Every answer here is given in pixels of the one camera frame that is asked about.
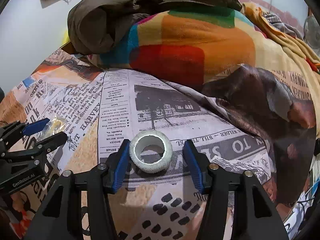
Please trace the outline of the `brown puffer jacket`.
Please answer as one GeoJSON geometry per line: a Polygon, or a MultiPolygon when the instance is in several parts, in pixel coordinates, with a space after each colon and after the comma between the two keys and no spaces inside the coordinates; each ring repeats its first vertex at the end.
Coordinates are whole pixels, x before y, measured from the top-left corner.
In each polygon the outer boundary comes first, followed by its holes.
{"type": "Polygon", "coordinates": [[[140,20],[198,4],[242,9],[239,0],[81,0],[68,14],[68,36],[82,55],[106,53],[140,20]]]}

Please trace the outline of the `clear bag with yellow ring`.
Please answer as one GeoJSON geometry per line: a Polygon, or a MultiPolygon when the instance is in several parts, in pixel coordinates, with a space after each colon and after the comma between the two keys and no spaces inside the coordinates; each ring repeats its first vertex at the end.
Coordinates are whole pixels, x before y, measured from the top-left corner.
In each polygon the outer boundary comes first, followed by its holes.
{"type": "Polygon", "coordinates": [[[43,140],[59,132],[63,132],[68,124],[69,122],[65,118],[59,115],[55,115],[52,119],[49,120],[44,129],[39,133],[38,140],[43,140]]]}

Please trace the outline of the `newspaper print duvet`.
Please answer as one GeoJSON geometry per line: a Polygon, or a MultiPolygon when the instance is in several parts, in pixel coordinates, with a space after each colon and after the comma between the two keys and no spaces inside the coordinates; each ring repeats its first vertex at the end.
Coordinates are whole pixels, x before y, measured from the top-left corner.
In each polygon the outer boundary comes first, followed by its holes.
{"type": "Polygon", "coordinates": [[[231,172],[251,169],[272,197],[297,198],[311,164],[316,139],[312,99],[295,72],[246,64],[206,84],[204,92],[130,69],[102,72],[57,50],[1,102],[1,122],[49,118],[45,132],[24,137],[20,146],[59,129],[64,146],[48,155],[48,174],[21,192],[28,215],[36,211],[65,168],[83,171],[105,161],[122,141],[145,147],[141,165],[158,163],[156,150],[171,145],[168,167],[146,173],[130,163],[124,187],[111,198],[123,239],[192,239],[206,196],[191,184],[182,154],[192,140],[209,161],[231,172]]]}

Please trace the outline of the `colourful checkered blanket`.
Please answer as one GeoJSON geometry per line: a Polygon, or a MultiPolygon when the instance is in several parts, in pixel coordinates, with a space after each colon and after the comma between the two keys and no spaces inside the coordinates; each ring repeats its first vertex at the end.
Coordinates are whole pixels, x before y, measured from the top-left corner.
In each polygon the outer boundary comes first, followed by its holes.
{"type": "Polygon", "coordinates": [[[168,10],[131,26],[99,59],[199,89],[237,64],[261,64],[266,35],[241,12],[223,7],[168,10]]]}

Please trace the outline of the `beige yellow blanket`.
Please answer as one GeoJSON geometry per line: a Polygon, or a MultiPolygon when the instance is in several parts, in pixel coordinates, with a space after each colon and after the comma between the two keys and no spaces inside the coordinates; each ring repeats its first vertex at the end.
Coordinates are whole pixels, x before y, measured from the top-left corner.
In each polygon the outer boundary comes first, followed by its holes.
{"type": "Polygon", "coordinates": [[[304,77],[311,93],[316,112],[317,135],[319,138],[319,57],[301,39],[294,38],[272,27],[263,17],[263,10],[254,3],[242,4],[241,12],[272,40],[272,49],[282,62],[280,70],[293,71],[304,77]]]}

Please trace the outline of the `white standing fan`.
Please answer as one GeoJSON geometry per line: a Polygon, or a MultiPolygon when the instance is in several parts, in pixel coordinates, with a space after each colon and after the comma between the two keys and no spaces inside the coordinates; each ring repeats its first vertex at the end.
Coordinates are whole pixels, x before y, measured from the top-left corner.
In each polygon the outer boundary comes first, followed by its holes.
{"type": "Polygon", "coordinates": [[[311,14],[304,23],[304,41],[319,56],[320,50],[320,26],[316,18],[311,14]]]}

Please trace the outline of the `white tape roll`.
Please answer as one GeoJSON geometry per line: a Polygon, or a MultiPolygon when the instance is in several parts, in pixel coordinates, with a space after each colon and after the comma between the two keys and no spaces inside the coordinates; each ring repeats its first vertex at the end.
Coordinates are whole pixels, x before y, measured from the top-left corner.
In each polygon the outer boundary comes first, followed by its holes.
{"type": "Polygon", "coordinates": [[[170,166],[173,150],[165,134],[155,130],[138,133],[130,143],[130,158],[145,173],[157,173],[170,166]]]}

